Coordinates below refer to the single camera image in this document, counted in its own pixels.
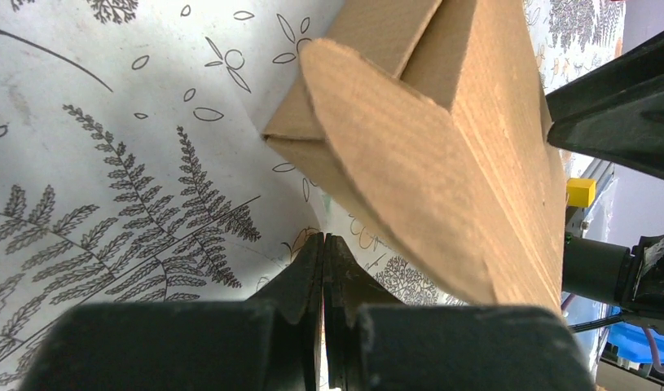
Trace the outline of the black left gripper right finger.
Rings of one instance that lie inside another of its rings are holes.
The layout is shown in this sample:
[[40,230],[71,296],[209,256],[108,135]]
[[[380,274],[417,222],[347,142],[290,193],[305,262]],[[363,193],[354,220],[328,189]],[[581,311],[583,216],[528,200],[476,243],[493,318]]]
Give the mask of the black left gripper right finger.
[[327,235],[328,381],[343,390],[593,390],[559,317],[526,305],[405,305]]

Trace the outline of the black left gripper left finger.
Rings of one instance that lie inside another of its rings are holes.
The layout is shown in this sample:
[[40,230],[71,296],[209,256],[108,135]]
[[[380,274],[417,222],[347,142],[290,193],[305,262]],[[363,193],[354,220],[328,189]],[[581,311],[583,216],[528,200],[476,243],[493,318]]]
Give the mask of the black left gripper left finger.
[[316,390],[323,234],[245,301],[96,303],[65,312],[23,390]]

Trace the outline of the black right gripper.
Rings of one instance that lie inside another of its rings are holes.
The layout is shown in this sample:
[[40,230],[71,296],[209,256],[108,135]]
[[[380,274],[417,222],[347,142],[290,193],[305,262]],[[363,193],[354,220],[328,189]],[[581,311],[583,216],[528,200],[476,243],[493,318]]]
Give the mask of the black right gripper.
[[[546,96],[554,147],[664,180],[664,31]],[[562,290],[664,324],[664,235],[632,248],[565,236]]]

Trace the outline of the cardboard box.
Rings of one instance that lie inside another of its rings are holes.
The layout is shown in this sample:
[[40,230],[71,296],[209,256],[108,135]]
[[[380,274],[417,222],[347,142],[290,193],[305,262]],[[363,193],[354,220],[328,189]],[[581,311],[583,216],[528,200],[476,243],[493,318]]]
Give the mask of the cardboard box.
[[521,1],[347,1],[266,144],[437,286],[561,311],[566,176]]

